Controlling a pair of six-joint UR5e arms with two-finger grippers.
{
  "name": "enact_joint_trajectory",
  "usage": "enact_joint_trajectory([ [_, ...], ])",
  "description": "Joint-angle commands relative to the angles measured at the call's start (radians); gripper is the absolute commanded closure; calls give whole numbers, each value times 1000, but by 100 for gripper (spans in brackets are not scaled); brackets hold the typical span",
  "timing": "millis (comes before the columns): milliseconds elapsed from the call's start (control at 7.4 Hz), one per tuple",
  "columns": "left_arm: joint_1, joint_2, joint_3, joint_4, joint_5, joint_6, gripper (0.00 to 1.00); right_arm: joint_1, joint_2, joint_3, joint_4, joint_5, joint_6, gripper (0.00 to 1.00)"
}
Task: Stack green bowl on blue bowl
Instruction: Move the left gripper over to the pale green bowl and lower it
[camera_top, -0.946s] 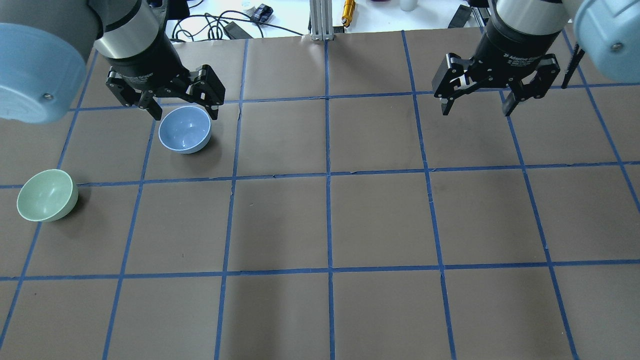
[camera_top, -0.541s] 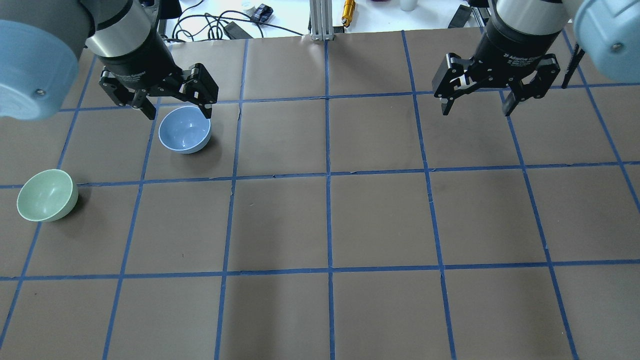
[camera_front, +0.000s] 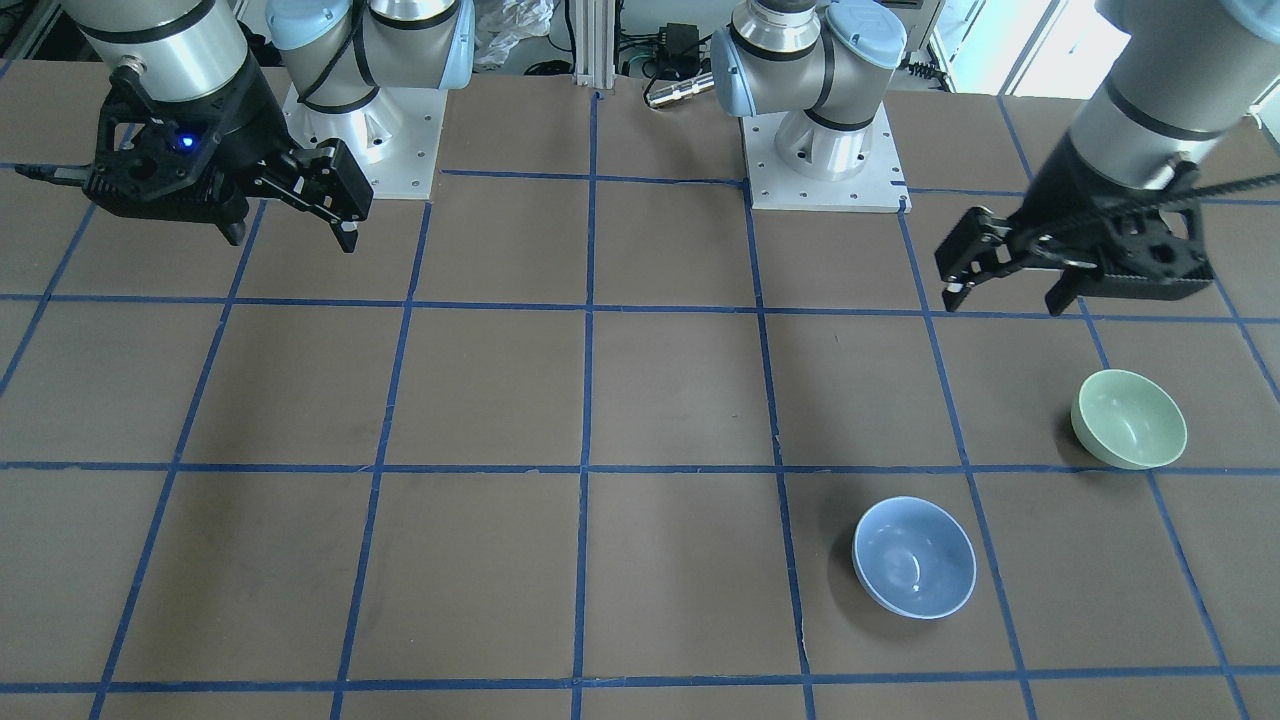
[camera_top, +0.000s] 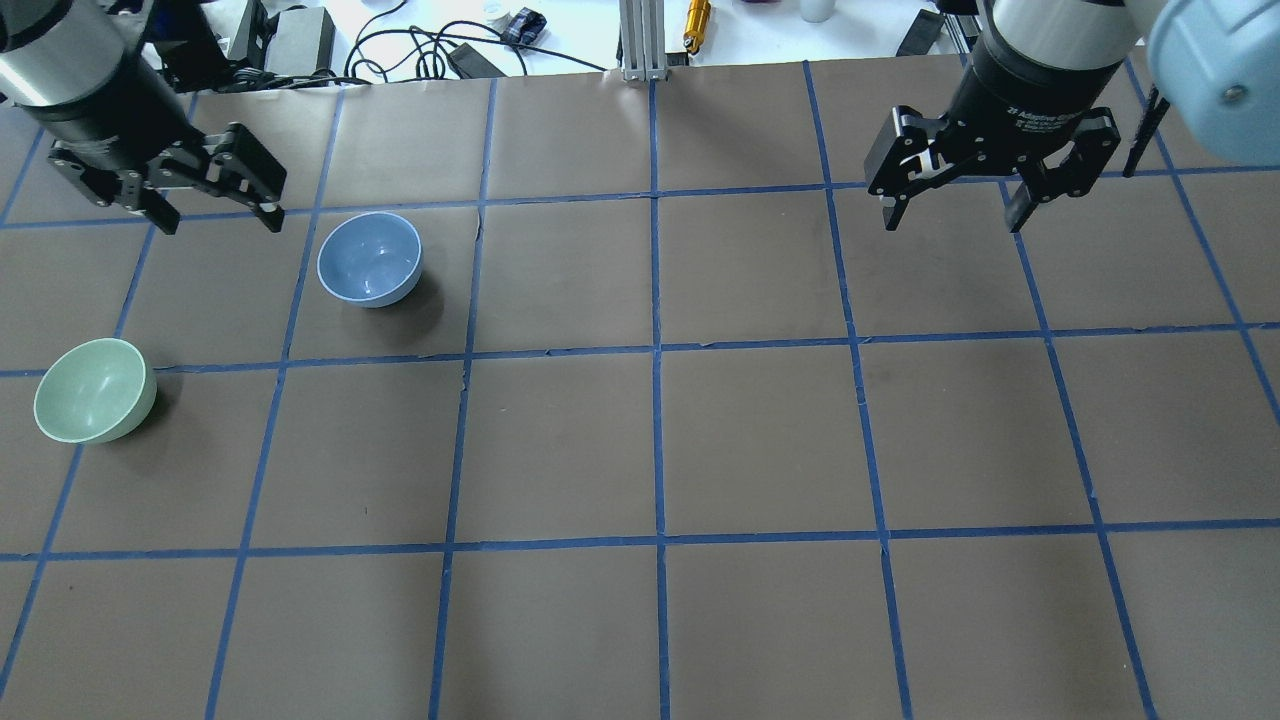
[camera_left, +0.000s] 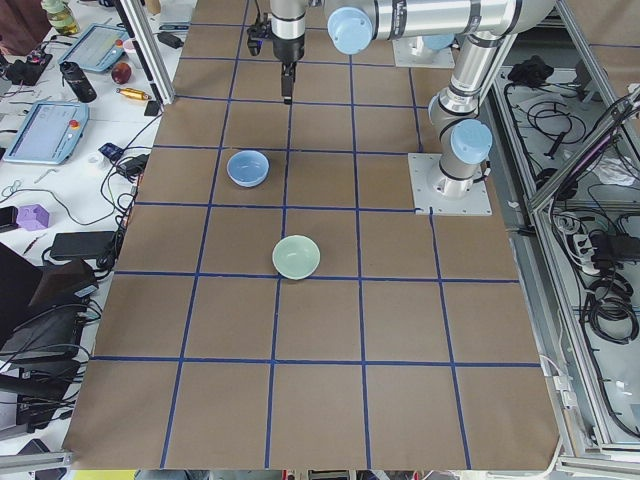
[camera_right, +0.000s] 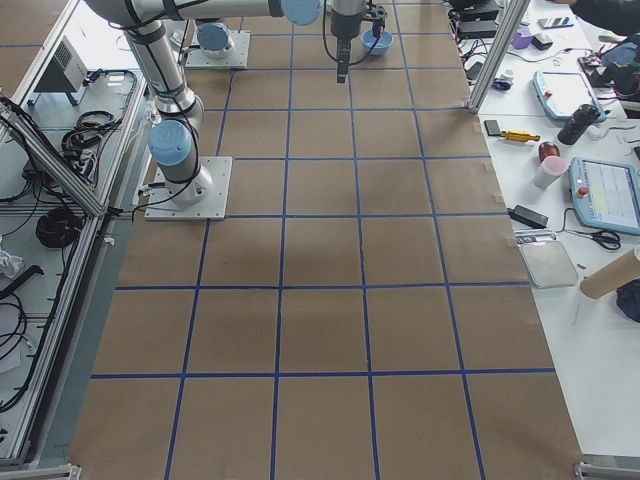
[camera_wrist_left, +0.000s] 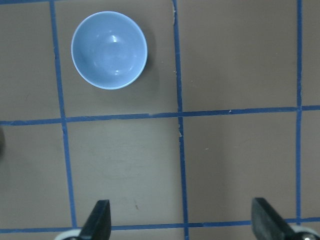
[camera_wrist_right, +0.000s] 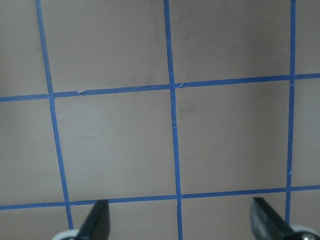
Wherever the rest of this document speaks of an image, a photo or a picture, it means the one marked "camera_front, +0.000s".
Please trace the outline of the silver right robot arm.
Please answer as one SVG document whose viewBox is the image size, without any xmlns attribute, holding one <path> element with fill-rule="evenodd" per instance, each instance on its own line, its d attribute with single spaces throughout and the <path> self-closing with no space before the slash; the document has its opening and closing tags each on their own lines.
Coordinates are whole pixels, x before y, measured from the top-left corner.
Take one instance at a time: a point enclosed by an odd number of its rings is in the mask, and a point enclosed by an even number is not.
<svg viewBox="0 0 1280 720">
<path fill-rule="evenodd" d="M 270 1 L 265 19 L 294 90 L 276 100 L 252 33 L 224 1 L 68 1 L 110 72 L 93 160 L 24 174 L 77 187 L 122 218 L 215 227 L 243 243 L 248 201 L 323 220 L 344 252 L 393 173 L 434 169 L 425 114 L 474 70 L 471 1 Z"/>
</svg>

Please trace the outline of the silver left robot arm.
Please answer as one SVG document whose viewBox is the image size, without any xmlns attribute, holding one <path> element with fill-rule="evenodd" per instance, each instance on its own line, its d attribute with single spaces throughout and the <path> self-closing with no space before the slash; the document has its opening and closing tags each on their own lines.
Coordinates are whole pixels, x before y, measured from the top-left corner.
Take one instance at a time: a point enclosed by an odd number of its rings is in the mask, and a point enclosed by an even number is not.
<svg viewBox="0 0 1280 720">
<path fill-rule="evenodd" d="M 956 311 L 978 286 L 1056 270 L 1044 305 L 1080 297 L 1178 301 L 1208 288 L 1201 202 L 1277 183 L 1208 187 L 1204 159 L 1277 78 L 1275 1 L 1098 1 L 1128 41 L 1011 217 L 966 210 L 934 251 Z M 783 114 L 783 163 L 818 181 L 858 152 L 908 47 L 878 1 L 744 1 L 710 37 L 710 74 L 732 117 Z"/>
</svg>

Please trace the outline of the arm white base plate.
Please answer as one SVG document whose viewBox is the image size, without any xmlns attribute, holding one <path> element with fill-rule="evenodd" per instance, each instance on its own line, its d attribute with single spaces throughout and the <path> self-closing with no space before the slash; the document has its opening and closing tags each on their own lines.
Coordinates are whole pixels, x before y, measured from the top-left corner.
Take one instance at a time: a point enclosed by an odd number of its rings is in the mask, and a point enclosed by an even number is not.
<svg viewBox="0 0 1280 720">
<path fill-rule="evenodd" d="M 294 141 L 307 149 L 342 140 L 378 200 L 429 200 L 449 92 L 381 88 L 365 108 L 333 115 L 301 104 L 291 87 L 283 115 Z"/>
<path fill-rule="evenodd" d="M 884 106 L 869 126 L 836 131 L 803 111 L 740 120 L 751 205 L 772 211 L 913 209 Z"/>
</svg>

